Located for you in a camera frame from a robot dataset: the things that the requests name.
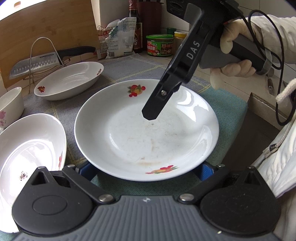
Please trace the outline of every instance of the screw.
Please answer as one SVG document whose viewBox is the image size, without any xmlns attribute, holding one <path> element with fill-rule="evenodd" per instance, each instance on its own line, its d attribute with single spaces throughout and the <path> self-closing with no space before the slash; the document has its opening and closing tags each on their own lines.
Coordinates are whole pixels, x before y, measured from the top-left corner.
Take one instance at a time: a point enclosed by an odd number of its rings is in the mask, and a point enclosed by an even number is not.
<svg viewBox="0 0 296 241">
<path fill-rule="evenodd" d="M 167 94 L 166 91 L 161 91 L 162 96 L 166 96 L 166 94 Z"/>
<path fill-rule="evenodd" d="M 190 193 L 184 193 L 182 195 L 180 195 L 180 200 L 184 201 L 184 202 L 191 202 L 194 199 L 194 196 Z"/>
<path fill-rule="evenodd" d="M 101 202 L 111 202 L 113 200 L 113 196 L 110 194 L 103 194 L 99 196 L 99 200 Z"/>
</svg>

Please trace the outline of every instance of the white bowl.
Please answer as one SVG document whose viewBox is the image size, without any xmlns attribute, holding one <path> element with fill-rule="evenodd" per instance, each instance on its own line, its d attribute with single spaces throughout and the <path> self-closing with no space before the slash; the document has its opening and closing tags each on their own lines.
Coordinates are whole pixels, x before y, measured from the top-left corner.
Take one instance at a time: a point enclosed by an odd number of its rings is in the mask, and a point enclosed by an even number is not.
<svg viewBox="0 0 296 241">
<path fill-rule="evenodd" d="M 34 94 L 46 100 L 62 100 L 91 87 L 103 72 L 98 62 L 81 62 L 61 68 L 41 80 Z"/>
<path fill-rule="evenodd" d="M 143 117 L 141 110 L 158 82 L 114 84 L 81 107 L 75 139 L 94 166 L 126 180 L 157 181 L 189 172 L 211 154 L 218 120 L 195 92 L 181 86 L 156 120 Z"/>
<path fill-rule="evenodd" d="M 48 114 L 26 116 L 0 134 L 0 230 L 18 232 L 11 207 L 39 166 L 61 170 L 66 158 L 66 134 L 60 121 Z"/>
<path fill-rule="evenodd" d="M 0 128 L 5 129 L 18 120 L 24 111 L 22 88 L 16 87 L 0 98 Z"/>
</svg>

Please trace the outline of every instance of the soy sauce bottle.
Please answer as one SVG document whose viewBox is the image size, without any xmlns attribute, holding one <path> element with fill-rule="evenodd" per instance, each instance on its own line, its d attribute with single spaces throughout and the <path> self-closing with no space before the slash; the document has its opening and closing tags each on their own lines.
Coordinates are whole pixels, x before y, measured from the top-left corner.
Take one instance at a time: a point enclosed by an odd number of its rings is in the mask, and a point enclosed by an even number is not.
<svg viewBox="0 0 296 241">
<path fill-rule="evenodd" d="M 141 53 L 143 51 L 143 25 L 138 13 L 137 0 L 129 0 L 129 11 L 130 17 L 137 18 L 133 50 L 135 53 Z"/>
</svg>

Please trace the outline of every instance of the yellow lid jar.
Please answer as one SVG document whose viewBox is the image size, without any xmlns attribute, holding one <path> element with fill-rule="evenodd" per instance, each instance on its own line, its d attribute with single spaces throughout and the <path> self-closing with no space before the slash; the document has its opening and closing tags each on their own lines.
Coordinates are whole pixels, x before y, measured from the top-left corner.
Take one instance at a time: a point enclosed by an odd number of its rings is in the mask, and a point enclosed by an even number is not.
<svg viewBox="0 0 296 241">
<path fill-rule="evenodd" d="M 187 33 L 175 32 L 174 41 L 173 41 L 173 49 L 172 49 L 173 55 L 176 54 L 178 48 L 180 47 L 181 43 L 186 38 L 186 36 L 187 36 Z"/>
</svg>

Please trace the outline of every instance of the snack package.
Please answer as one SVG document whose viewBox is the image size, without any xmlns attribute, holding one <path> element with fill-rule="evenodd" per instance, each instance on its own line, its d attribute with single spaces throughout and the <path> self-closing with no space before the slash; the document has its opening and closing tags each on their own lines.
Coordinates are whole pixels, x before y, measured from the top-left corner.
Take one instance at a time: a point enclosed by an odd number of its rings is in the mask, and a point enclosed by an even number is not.
<svg viewBox="0 0 296 241">
<path fill-rule="evenodd" d="M 109 36 L 110 28 L 103 28 L 98 26 L 98 37 L 100 41 L 100 49 L 97 49 L 98 60 L 105 58 L 107 56 L 108 46 L 106 43 L 106 38 Z"/>
<path fill-rule="evenodd" d="M 133 43 L 136 29 L 135 17 L 127 17 L 118 21 L 117 26 L 110 30 L 106 38 L 107 57 L 115 58 L 133 54 Z"/>
</svg>

